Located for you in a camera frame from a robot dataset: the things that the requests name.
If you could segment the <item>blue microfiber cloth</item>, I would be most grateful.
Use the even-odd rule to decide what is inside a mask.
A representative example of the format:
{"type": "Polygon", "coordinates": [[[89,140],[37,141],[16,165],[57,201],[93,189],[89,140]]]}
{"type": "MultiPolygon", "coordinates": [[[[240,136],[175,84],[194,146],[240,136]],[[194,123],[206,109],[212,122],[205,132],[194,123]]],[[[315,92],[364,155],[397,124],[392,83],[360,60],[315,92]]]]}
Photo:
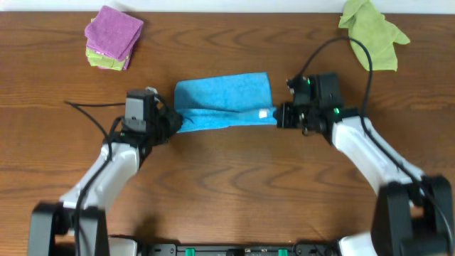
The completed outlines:
{"type": "Polygon", "coordinates": [[[180,81],[174,108],[183,117],[180,133],[277,124],[266,73],[180,81]]]}

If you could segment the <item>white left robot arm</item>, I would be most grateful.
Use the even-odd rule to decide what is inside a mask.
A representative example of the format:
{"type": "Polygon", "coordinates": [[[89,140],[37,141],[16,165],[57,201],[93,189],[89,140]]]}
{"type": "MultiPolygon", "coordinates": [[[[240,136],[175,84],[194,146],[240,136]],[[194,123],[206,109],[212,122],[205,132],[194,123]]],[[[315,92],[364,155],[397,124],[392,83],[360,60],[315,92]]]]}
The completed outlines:
{"type": "Polygon", "coordinates": [[[104,132],[100,155],[57,203],[33,209],[28,255],[145,255],[134,238],[109,236],[107,211],[153,147],[168,142],[182,116],[156,89],[130,90],[124,115],[104,132]]]}

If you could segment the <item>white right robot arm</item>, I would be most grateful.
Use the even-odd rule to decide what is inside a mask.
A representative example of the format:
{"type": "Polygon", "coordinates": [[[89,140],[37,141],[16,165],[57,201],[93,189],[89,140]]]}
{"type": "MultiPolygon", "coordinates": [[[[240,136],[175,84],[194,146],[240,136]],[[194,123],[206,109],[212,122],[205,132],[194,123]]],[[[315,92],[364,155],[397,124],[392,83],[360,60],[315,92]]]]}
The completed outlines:
{"type": "Polygon", "coordinates": [[[345,107],[334,73],[287,80],[293,96],[277,126],[321,134],[345,154],[377,195],[370,231],[337,242],[338,255],[452,255],[451,185],[400,156],[355,107],[345,107]]]}

